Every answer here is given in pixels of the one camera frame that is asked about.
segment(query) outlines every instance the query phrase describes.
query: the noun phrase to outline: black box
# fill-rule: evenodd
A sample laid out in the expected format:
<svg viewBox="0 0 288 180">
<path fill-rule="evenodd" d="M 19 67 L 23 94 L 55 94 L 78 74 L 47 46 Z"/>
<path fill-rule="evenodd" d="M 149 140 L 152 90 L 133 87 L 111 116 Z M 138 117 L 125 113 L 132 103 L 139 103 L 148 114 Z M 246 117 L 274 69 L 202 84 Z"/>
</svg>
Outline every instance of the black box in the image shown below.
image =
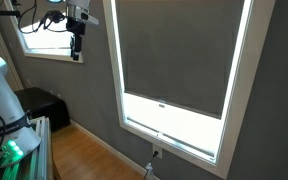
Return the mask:
<svg viewBox="0 0 288 180">
<path fill-rule="evenodd" d="M 30 111 L 32 118 L 41 116 L 49 118 L 52 132 L 71 124 L 66 104 L 62 99 L 37 87 L 14 93 L 17 95 L 24 112 Z"/>
</svg>

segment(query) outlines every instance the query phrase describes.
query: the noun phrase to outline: window frame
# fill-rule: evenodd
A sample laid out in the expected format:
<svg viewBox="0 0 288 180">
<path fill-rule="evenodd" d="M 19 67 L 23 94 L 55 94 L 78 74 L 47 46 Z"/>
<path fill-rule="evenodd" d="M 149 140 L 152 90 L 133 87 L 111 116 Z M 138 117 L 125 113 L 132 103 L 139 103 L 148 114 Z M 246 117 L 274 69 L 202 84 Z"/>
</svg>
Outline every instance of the window frame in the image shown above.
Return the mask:
<svg viewBox="0 0 288 180">
<path fill-rule="evenodd" d="M 13 11 L 14 10 L 10 0 L 5 1 L 5 6 L 6 6 L 6 9 L 9 10 L 9 11 Z M 38 52 L 35 49 L 32 49 L 32 50 L 29 49 L 27 47 L 27 45 L 26 45 L 25 38 L 24 38 L 23 34 L 18 29 L 18 26 L 17 26 L 18 22 L 17 22 L 16 17 L 11 16 L 10 19 L 11 19 L 11 23 L 13 25 L 13 28 L 15 30 L 15 33 L 17 35 L 17 38 L 18 38 L 18 40 L 20 42 L 20 45 L 21 45 L 21 48 L 22 48 L 24 56 L 33 57 L 33 58 L 49 59 L 49 60 L 65 61 L 65 62 L 73 62 L 73 63 L 84 63 L 82 52 L 79 55 L 79 60 L 78 61 L 74 61 L 73 58 L 71 56 L 69 56 L 69 55 L 43 53 L 41 51 Z"/>
<path fill-rule="evenodd" d="M 122 99 L 124 92 L 121 86 L 121 83 L 124 83 L 124 80 L 120 78 L 120 74 L 123 73 L 120 59 L 121 52 L 120 49 L 118 49 L 119 47 L 116 45 L 119 44 L 119 34 L 116 16 L 113 16 L 113 14 L 116 15 L 115 0 L 103 1 L 103 3 L 120 126 L 199 167 L 226 179 L 234 155 L 240 128 L 243 123 L 244 114 L 265 42 L 275 0 L 251 0 L 250 14 L 249 16 L 244 17 L 248 19 L 248 23 L 245 25 L 245 34 L 242 40 L 237 42 L 241 44 L 240 53 L 234 53 L 235 57 L 233 57 L 233 61 L 234 58 L 237 59 L 236 63 L 238 64 L 236 64 L 236 66 L 238 69 L 236 74 L 233 75 L 234 81 L 229 82 L 232 83 L 232 95 L 230 99 L 225 100 L 229 102 L 227 103 L 227 114 L 223 111 L 222 116 L 225 116 L 227 119 L 224 124 L 222 143 L 218 152 L 216 164 L 192 156 L 183 150 L 157 139 L 156 137 L 152 137 L 125 124 L 126 116 L 123 110 Z"/>
</svg>

